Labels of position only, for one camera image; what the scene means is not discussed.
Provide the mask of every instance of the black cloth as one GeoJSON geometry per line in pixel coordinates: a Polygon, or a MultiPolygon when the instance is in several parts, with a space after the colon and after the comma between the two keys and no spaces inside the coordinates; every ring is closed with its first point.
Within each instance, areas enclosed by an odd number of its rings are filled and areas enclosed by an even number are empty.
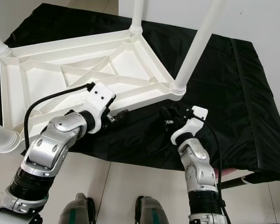
{"type": "MultiPolygon", "coordinates": [[[[131,19],[49,4],[40,5],[11,34],[10,47],[128,29],[131,19]]],[[[143,36],[176,77],[196,31],[154,22],[142,23],[143,36]]],[[[184,112],[192,105],[209,110],[223,152],[223,167],[248,169],[280,178],[280,117],[252,43],[213,35],[179,102],[166,100],[132,111],[124,127],[88,135],[72,152],[103,160],[182,170],[176,147],[160,117],[161,106],[184,112]]],[[[205,126],[197,137],[217,166],[218,154],[205,126]]]]}

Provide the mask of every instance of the black cable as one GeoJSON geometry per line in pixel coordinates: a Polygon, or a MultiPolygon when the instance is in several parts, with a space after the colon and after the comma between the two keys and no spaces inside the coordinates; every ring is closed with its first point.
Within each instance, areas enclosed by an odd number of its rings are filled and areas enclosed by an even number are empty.
{"type": "Polygon", "coordinates": [[[28,121],[29,121],[29,116],[30,116],[30,113],[32,112],[32,110],[37,106],[39,105],[40,103],[48,100],[48,99],[52,99],[52,98],[55,98],[55,97],[59,97],[61,95],[64,95],[64,94],[67,94],[67,93],[70,93],[70,92],[75,92],[75,91],[78,91],[78,90],[81,90],[81,89],[84,89],[84,88],[87,88],[88,91],[90,91],[93,87],[94,87],[94,83],[87,83],[85,85],[81,85],[79,87],[76,87],[76,88],[73,88],[73,89],[69,89],[69,90],[65,90],[65,91],[62,91],[62,92],[58,92],[58,93],[55,93],[55,94],[52,94],[50,96],[47,96],[47,97],[44,97],[44,98],[41,98],[39,100],[37,100],[36,102],[34,102],[27,110],[26,114],[25,114],[25,119],[24,119],[24,137],[25,137],[25,148],[27,151],[28,148],[29,148],[29,133],[28,133],[28,121]]]}
{"type": "Polygon", "coordinates": [[[221,152],[221,148],[219,147],[219,141],[217,138],[217,135],[214,131],[214,129],[212,128],[212,126],[206,121],[203,120],[202,118],[192,114],[191,115],[193,118],[196,118],[197,120],[200,120],[201,122],[205,123],[206,126],[210,129],[210,131],[212,132],[214,138],[215,138],[215,142],[217,145],[217,149],[218,149],[218,153],[219,153],[219,168],[218,168],[218,184],[217,184],[217,188],[218,188],[218,194],[219,194],[219,200],[220,200],[220,204],[221,204],[221,208],[223,210],[223,213],[227,219],[227,223],[231,224],[231,221],[229,219],[229,216],[227,214],[226,208],[225,208],[225,202],[222,199],[222,191],[221,191],[221,182],[222,182],[222,152],[221,152]]]}

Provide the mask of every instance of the white wall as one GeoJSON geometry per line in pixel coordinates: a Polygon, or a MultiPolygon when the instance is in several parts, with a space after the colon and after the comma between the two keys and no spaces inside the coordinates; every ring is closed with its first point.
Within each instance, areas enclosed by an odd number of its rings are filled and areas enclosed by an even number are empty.
{"type": "MultiPolygon", "coordinates": [[[[146,0],[143,20],[198,29],[211,0],[146,0]]],[[[131,17],[133,0],[119,0],[131,17]]],[[[251,41],[280,113],[280,0],[229,0],[216,34],[251,41]]]]}
{"type": "Polygon", "coordinates": [[[0,0],[0,38],[9,35],[42,3],[65,6],[69,0],[0,0]]]}

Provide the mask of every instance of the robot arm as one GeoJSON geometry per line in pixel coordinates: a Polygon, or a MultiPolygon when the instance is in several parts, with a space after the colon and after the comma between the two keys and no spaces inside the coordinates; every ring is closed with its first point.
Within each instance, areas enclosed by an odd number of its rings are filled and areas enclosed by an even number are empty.
{"type": "Polygon", "coordinates": [[[38,213],[48,200],[49,189],[69,148],[87,132],[98,132],[102,120],[110,117],[108,107],[115,94],[101,83],[88,91],[86,111],[53,118],[31,143],[11,185],[2,195],[0,224],[42,223],[38,213]]]}
{"type": "MultiPolygon", "coordinates": [[[[205,119],[207,110],[193,106],[193,114],[205,119]]],[[[178,153],[185,169],[189,195],[190,224],[227,224],[222,213],[221,202],[216,186],[215,172],[210,165],[210,157],[195,134],[203,127],[198,119],[188,119],[186,124],[175,131],[171,142],[178,146],[178,153]]]]}

